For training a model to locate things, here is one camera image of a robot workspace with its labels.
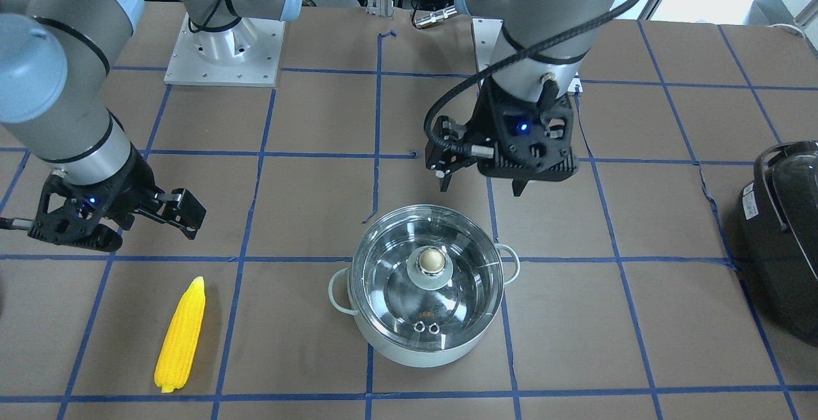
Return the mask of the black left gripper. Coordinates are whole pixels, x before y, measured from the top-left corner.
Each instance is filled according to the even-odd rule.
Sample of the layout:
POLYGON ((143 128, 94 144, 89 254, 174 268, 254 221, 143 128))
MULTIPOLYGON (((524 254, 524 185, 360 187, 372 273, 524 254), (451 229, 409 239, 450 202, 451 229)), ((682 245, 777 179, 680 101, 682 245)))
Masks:
MULTIPOLYGON (((493 147, 490 159, 478 161, 482 175, 511 179, 514 198, 529 181, 561 182, 578 172, 571 148, 575 114, 567 94, 559 96, 549 80, 535 90, 534 102, 524 102, 494 80, 480 88, 473 113, 473 142, 493 147)), ((440 173, 439 190, 447 192, 452 173, 440 173)))

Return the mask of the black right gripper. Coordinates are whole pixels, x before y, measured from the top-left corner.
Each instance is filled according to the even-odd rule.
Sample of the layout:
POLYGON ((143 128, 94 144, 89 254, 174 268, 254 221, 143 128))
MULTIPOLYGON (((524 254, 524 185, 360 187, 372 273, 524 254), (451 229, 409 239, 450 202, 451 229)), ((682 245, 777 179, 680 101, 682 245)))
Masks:
POLYGON ((80 186, 55 173, 46 178, 28 236, 54 245, 99 252, 119 250, 123 239, 102 224, 110 219, 123 230, 134 224, 138 208, 158 208, 155 176, 139 152, 110 178, 80 186))

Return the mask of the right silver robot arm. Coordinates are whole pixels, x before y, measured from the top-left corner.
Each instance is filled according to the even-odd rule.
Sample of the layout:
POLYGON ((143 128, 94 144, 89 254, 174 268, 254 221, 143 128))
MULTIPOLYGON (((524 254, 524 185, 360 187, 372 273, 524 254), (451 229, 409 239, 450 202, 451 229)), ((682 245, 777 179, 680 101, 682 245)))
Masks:
MULTIPOLYGON (((172 85, 272 87, 284 22, 303 0, 182 0, 164 80, 172 85)), ((114 252, 140 214, 196 238, 206 210, 186 188, 164 192, 100 99, 134 35, 144 0, 2 0, 2 126, 50 167, 33 219, 4 218, 54 245, 114 252)))

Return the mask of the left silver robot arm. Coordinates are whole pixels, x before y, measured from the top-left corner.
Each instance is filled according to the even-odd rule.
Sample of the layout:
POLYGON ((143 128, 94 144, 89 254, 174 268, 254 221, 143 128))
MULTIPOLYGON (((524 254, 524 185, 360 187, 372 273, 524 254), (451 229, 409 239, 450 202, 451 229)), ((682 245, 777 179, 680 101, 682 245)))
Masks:
POLYGON ((639 0, 455 0, 456 12, 500 20, 489 65, 427 111, 426 167, 446 192, 477 166, 512 182, 561 182, 578 171, 570 85, 602 25, 639 0))

